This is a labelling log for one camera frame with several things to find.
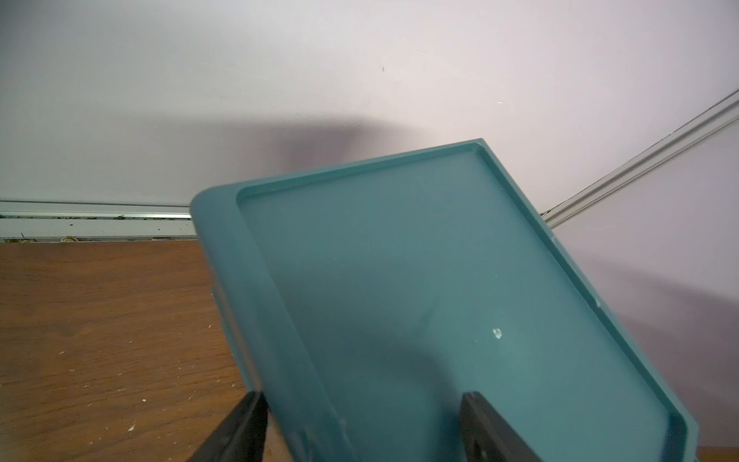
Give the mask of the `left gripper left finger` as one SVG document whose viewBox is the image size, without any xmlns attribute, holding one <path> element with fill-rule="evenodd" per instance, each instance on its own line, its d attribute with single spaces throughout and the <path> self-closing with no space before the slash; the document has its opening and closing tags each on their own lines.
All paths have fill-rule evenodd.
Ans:
<svg viewBox="0 0 739 462">
<path fill-rule="evenodd" d="M 188 462 L 262 462 L 269 408 L 262 392 L 248 392 Z"/>
</svg>

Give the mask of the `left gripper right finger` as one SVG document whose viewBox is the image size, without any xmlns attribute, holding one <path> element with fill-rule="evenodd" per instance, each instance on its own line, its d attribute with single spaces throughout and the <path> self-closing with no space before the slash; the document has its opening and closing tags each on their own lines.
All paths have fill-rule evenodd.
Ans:
<svg viewBox="0 0 739 462">
<path fill-rule="evenodd" d="M 479 392 L 463 394 L 459 428 L 469 462 L 542 462 Z"/>
</svg>

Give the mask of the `teal drawer cabinet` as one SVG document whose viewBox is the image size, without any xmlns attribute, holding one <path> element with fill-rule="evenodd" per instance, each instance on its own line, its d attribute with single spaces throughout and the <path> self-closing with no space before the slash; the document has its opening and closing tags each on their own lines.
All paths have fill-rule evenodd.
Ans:
<svg viewBox="0 0 739 462">
<path fill-rule="evenodd" d="M 542 460 L 696 457 L 691 414 L 483 141 L 190 210 L 244 383 L 296 461 L 462 461 L 467 392 Z"/>
</svg>

